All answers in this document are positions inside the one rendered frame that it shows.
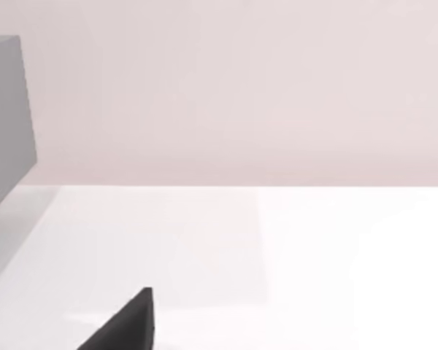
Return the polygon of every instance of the light pink background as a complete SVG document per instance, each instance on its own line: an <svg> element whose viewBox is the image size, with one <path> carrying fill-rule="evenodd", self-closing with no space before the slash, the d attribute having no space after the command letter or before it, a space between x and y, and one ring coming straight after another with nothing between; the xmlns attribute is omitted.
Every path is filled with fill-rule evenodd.
<svg viewBox="0 0 438 350"><path fill-rule="evenodd" d="M0 0L40 184L438 185L438 1Z"/></svg>

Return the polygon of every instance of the gray box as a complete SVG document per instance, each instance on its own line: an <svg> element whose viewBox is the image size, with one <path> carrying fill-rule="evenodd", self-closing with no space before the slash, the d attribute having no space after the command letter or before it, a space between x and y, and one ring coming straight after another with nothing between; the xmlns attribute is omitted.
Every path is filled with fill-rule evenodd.
<svg viewBox="0 0 438 350"><path fill-rule="evenodd" d="M36 162L20 38L0 36L0 203Z"/></svg>

